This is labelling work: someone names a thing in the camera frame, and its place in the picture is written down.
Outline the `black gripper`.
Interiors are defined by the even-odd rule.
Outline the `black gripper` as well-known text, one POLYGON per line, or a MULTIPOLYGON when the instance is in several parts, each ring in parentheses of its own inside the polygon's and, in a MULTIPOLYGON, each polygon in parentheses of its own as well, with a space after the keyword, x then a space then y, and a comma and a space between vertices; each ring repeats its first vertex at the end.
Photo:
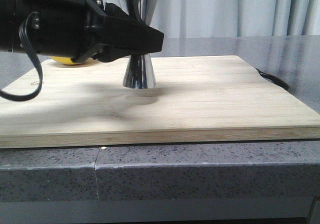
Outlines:
POLYGON ((27 36, 41 55, 87 59, 102 52, 95 0, 0 0, 0 49, 24 52, 19 27, 30 17, 27 36))

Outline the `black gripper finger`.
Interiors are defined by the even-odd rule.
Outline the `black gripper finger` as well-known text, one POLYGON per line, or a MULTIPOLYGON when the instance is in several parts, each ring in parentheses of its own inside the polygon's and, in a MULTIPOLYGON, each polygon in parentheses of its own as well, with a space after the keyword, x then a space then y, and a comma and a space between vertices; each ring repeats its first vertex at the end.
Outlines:
POLYGON ((102 9, 95 2, 85 4, 83 42, 71 60, 83 63, 89 58, 108 63, 130 55, 162 50, 164 34, 127 15, 113 3, 102 9))

